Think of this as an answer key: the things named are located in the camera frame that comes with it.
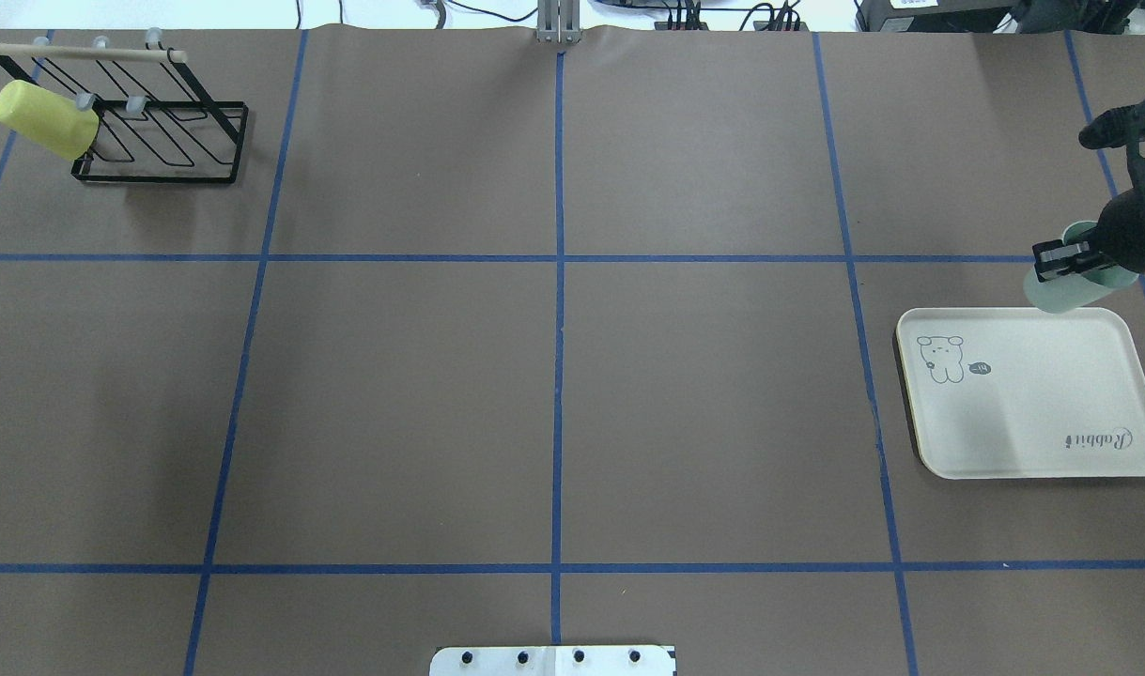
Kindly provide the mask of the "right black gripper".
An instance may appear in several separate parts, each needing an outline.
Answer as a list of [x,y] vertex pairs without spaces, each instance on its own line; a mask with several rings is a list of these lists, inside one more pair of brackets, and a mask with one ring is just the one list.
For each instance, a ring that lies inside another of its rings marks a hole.
[[1145,275],[1145,192],[1121,192],[1084,231],[1066,228],[1061,238],[1040,242],[1032,252],[1040,283],[1113,267]]

